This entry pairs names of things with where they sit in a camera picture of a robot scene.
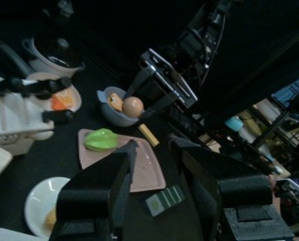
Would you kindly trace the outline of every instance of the black table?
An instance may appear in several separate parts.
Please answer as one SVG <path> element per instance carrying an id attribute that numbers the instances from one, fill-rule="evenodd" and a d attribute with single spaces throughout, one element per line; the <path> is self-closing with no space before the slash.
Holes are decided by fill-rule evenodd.
<path id="1" fill-rule="evenodd" d="M 20 40 L 48 29 L 49 26 L 38 19 L 0 20 L 0 40 L 21 53 Z M 74 120 L 56 125 L 52 138 L 34 141 L 29 152 L 13 157 L 0 175 L 0 228 L 30 233 L 24 219 L 24 203 L 33 186 L 54 176 L 72 178 L 81 171 L 77 156 L 80 129 L 108 128 L 117 134 L 144 137 L 137 125 L 117 128 L 102 119 L 96 91 L 104 90 L 108 86 L 118 86 L 118 83 L 88 57 L 84 62 L 85 71 L 73 77 L 73 84 L 81 95 L 81 107 Z M 0 52 L 0 76 L 13 73 L 16 69 Z M 144 200 L 157 191 L 132 193 L 124 230 L 125 240 L 201 240 L 194 208 L 177 173 L 172 153 L 168 151 L 166 135 L 172 132 L 170 126 L 160 116 L 153 116 L 144 123 L 160 141 L 153 152 L 160 161 L 166 186 L 178 184 L 186 199 L 157 217 L 152 217 Z"/>

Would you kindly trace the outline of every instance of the brown egg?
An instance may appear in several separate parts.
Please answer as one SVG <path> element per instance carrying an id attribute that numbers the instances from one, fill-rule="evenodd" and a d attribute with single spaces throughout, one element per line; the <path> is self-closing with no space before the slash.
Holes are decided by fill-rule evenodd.
<path id="1" fill-rule="evenodd" d="M 128 97 L 122 102 L 122 114 L 129 118 L 137 118 L 142 112 L 142 102 L 137 97 Z"/>

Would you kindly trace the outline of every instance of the bowl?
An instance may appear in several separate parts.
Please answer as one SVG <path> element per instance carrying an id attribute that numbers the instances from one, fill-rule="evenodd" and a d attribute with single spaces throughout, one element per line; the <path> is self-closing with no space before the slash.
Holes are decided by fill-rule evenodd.
<path id="1" fill-rule="evenodd" d="M 96 97 L 100 101 L 100 111 L 104 119 L 112 123 L 112 125 L 117 127 L 128 127 L 132 126 L 138 118 L 129 118 L 121 112 L 116 111 L 110 105 L 108 104 L 108 98 L 110 94 L 114 93 L 118 98 L 122 100 L 125 91 L 117 87 L 108 87 L 105 90 L 96 91 Z"/>
<path id="2" fill-rule="evenodd" d="M 45 217 L 54 208 L 57 194 L 69 179 L 52 177 L 41 181 L 32 189 L 25 200 L 24 218 L 37 237 L 49 238 L 52 230 L 45 225 Z"/>

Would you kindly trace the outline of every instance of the orange food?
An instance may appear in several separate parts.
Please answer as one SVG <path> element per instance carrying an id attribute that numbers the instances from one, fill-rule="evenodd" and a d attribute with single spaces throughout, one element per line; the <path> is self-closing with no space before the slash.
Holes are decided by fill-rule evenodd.
<path id="1" fill-rule="evenodd" d="M 64 110 L 73 107 L 73 97 L 68 89 L 61 90 L 52 96 L 52 109 Z"/>

